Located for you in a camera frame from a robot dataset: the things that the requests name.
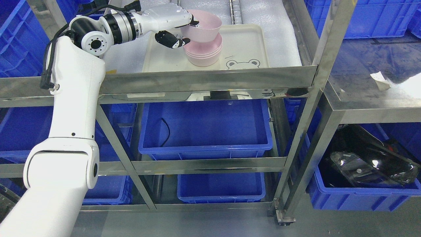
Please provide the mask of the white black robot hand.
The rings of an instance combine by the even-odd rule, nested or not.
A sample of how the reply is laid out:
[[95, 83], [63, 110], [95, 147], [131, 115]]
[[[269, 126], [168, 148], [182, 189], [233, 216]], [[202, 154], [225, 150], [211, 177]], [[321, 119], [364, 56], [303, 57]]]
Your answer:
[[173, 28], [184, 26], [199, 27], [199, 20], [186, 9], [174, 4], [166, 3], [143, 10], [135, 16], [136, 37], [154, 32], [155, 40], [159, 44], [176, 49], [190, 43], [189, 38], [181, 39], [169, 32]]

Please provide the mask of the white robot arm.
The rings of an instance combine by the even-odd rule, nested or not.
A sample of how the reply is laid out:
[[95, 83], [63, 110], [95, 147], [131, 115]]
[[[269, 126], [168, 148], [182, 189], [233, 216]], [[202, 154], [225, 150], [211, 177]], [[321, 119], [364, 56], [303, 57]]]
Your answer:
[[99, 147], [95, 141], [96, 108], [105, 77], [98, 52], [114, 44], [106, 20], [87, 16], [98, 37], [72, 39], [63, 26], [45, 50], [40, 87], [54, 96], [48, 138], [30, 151], [23, 171], [26, 192], [1, 222], [2, 237], [69, 237], [84, 197], [98, 179]]

